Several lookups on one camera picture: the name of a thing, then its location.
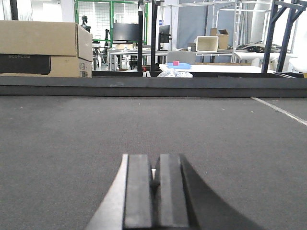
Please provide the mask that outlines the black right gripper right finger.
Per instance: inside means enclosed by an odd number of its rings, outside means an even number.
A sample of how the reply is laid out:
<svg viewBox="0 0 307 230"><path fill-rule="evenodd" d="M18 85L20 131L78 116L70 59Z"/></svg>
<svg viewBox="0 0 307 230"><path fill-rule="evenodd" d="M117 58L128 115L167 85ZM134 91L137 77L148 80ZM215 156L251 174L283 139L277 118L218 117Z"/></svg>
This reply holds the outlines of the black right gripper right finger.
<svg viewBox="0 0 307 230"><path fill-rule="evenodd" d="M155 225L160 229L262 229L217 195L183 155L160 155L155 180Z"/></svg>

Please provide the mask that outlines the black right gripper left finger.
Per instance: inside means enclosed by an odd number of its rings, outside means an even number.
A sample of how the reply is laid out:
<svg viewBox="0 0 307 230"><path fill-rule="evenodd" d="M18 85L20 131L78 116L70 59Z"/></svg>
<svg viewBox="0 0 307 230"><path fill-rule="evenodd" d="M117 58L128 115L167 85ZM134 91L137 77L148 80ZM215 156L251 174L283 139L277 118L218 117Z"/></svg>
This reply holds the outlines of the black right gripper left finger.
<svg viewBox="0 0 307 230"><path fill-rule="evenodd" d="M117 175L86 230L153 227L152 173L148 156L124 154Z"/></svg>

